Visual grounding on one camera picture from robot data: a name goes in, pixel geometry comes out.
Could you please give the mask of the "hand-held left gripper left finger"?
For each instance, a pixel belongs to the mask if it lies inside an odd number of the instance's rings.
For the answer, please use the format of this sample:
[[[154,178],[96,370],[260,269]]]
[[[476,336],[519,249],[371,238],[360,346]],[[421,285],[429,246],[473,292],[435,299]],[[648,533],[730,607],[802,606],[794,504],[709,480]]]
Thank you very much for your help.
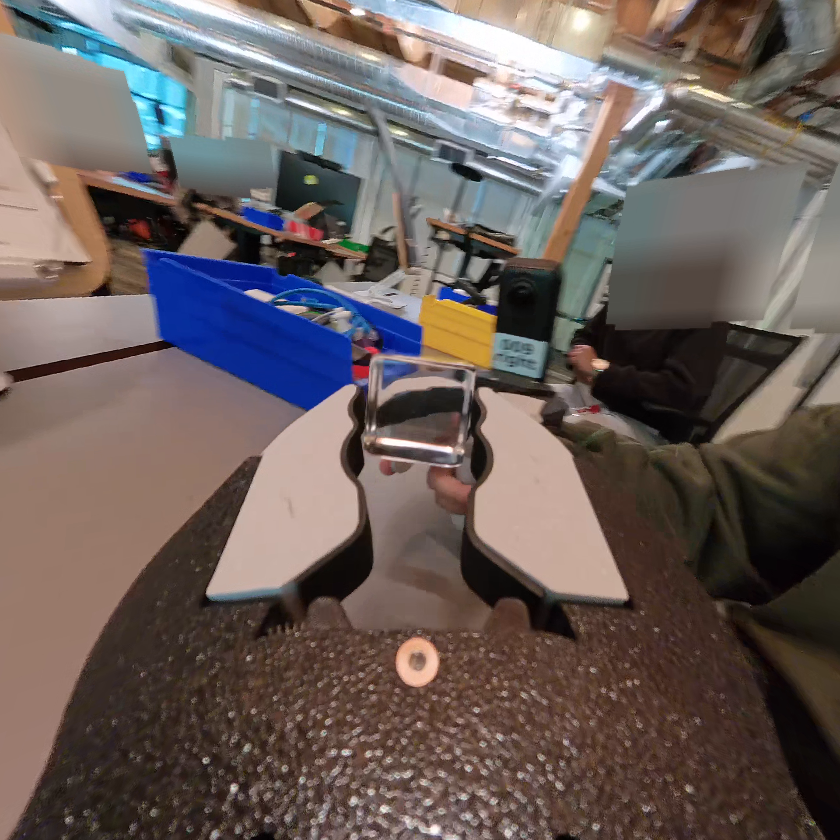
[[[365,396],[346,385],[300,415],[264,450],[217,567],[209,602],[294,595],[343,600],[373,568],[359,475]]]

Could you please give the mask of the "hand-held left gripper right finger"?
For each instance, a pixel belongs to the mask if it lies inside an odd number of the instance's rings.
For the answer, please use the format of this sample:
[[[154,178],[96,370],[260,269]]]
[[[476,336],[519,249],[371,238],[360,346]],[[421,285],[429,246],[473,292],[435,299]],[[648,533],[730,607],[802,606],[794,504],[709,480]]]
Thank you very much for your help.
[[[465,547],[540,601],[623,606],[630,594],[563,443],[489,388],[476,392],[473,456],[484,472],[471,489]]]

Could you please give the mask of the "clear acrylic cube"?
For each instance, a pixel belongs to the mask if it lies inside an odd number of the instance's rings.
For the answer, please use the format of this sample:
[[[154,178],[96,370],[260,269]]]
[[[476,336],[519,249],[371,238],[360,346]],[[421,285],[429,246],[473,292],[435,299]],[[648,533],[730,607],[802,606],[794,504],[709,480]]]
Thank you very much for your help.
[[[371,361],[362,446],[398,464],[459,467],[465,460],[477,369],[378,354]]]

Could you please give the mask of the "person's right forearm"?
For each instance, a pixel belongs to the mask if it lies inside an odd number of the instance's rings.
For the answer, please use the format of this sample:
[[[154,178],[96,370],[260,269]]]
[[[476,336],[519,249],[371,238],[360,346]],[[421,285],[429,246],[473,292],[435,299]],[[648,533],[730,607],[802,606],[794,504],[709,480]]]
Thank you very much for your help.
[[[557,435],[680,539],[710,595],[753,605],[783,595],[838,608],[839,406],[721,443],[647,448],[590,422]]]

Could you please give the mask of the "wooden standing desk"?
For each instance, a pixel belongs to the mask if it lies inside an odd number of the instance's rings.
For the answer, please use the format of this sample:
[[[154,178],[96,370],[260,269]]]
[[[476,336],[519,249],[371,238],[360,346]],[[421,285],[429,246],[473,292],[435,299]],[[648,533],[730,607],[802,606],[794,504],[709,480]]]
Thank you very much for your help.
[[[519,254],[513,238],[480,225],[463,226],[435,217],[427,217],[426,223],[430,232],[430,244],[436,248],[430,283],[450,290],[463,291],[472,303],[484,305],[487,302],[487,292],[497,285],[504,265]],[[461,261],[453,276],[444,276],[440,267],[450,249],[461,254]],[[469,266],[474,259],[487,262],[484,274],[476,281],[468,277]]]

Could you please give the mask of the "yellow storage bin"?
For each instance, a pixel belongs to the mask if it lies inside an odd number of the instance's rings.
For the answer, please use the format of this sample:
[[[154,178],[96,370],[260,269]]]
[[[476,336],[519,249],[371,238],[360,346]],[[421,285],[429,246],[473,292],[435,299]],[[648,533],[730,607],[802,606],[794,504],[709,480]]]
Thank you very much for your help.
[[[425,296],[419,324],[423,346],[457,360],[490,369],[497,315],[464,302]]]

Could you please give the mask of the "blue parts bin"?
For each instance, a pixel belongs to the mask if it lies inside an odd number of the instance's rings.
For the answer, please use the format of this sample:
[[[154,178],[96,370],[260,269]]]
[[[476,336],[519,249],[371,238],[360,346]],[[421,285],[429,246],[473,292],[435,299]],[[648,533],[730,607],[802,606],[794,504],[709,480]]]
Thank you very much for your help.
[[[437,299],[441,301],[453,301],[460,305],[475,308],[494,316],[497,314],[497,304],[495,302],[478,303],[467,293],[467,291],[460,288],[441,286],[437,289]]]

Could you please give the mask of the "clear plastic bag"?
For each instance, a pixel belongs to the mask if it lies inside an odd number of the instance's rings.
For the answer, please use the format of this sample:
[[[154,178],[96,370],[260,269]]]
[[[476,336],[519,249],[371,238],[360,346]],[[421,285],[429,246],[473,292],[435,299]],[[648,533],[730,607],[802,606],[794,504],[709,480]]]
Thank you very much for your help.
[[[594,399],[586,388],[569,385],[560,396],[568,406],[565,419],[570,424],[590,422],[620,436],[631,438],[648,448],[668,443],[656,429],[629,416],[614,412]]]

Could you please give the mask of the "blue storage bin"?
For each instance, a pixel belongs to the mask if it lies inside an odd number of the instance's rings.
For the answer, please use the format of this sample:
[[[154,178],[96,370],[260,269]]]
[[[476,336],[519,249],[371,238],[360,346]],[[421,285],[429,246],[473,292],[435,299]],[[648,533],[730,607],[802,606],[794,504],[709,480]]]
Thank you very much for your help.
[[[356,383],[354,339],[419,355],[420,326],[297,276],[146,249],[161,339],[305,410]]]

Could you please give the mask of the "black office chair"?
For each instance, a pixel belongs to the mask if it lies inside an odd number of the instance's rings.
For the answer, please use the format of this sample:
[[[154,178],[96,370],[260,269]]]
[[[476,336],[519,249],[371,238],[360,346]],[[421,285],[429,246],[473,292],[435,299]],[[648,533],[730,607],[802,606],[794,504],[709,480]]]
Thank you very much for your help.
[[[732,324],[726,349],[708,399],[696,413],[649,405],[664,421],[663,435],[673,443],[707,444],[729,418],[805,341],[805,336]]]

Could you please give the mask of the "black monitor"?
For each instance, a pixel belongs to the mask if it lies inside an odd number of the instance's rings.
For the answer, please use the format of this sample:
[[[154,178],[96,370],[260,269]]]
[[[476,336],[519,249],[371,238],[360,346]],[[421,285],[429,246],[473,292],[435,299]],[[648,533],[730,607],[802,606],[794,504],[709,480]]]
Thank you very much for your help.
[[[274,204],[283,211],[315,203],[350,229],[360,192],[361,179],[333,161],[301,151],[279,152]]]

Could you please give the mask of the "person's olive jacket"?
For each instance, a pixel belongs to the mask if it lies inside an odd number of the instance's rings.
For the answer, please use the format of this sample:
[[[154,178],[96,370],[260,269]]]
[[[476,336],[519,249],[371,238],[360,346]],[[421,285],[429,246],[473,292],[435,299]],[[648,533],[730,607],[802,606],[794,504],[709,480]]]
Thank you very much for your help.
[[[839,838],[838,570],[762,605],[724,610],[761,671],[791,776],[824,838]]]

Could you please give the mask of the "wooden workbench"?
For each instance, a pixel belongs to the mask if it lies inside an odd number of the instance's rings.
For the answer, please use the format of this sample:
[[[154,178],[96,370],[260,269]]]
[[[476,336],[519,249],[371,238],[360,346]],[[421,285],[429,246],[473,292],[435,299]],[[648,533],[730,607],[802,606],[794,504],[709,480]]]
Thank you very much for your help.
[[[153,203],[162,207],[172,208],[177,205],[177,202],[172,195],[164,194],[150,186],[129,182],[113,173],[76,170],[76,174],[79,176],[81,183],[87,187],[130,196],[133,199]],[[299,234],[291,234],[285,230],[278,231],[270,227],[252,223],[241,215],[237,215],[236,213],[232,213],[224,209],[209,206],[203,203],[197,203],[194,207],[195,210],[202,215],[223,220],[228,224],[234,225],[238,228],[243,228],[254,235],[270,236],[277,243],[295,243],[297,245],[313,247],[327,252],[336,259],[365,261],[367,258],[367,254],[363,252],[351,250],[350,248],[344,248],[341,245],[336,245],[334,243],[307,238]]]

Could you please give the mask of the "wooden clipboard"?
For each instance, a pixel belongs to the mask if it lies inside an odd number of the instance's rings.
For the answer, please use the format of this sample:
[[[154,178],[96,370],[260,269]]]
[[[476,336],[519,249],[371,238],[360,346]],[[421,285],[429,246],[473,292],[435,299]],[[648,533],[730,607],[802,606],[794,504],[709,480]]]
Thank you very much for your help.
[[[77,170],[53,166],[57,182],[48,188],[57,199],[59,210],[90,260],[86,264],[66,264],[54,282],[28,283],[13,287],[2,284],[1,300],[43,300],[89,298],[107,295],[111,280],[111,249],[98,211],[87,185]]]

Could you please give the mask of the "wooden post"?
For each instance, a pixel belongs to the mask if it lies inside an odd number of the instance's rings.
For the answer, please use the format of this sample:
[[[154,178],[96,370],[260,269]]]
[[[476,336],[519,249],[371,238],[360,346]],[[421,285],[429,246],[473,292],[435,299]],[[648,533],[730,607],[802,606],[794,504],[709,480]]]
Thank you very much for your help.
[[[542,259],[562,264],[581,223],[595,178],[600,174],[610,142],[625,123],[635,99],[633,88],[610,81],[581,158],[581,168],[566,193],[542,251]]]

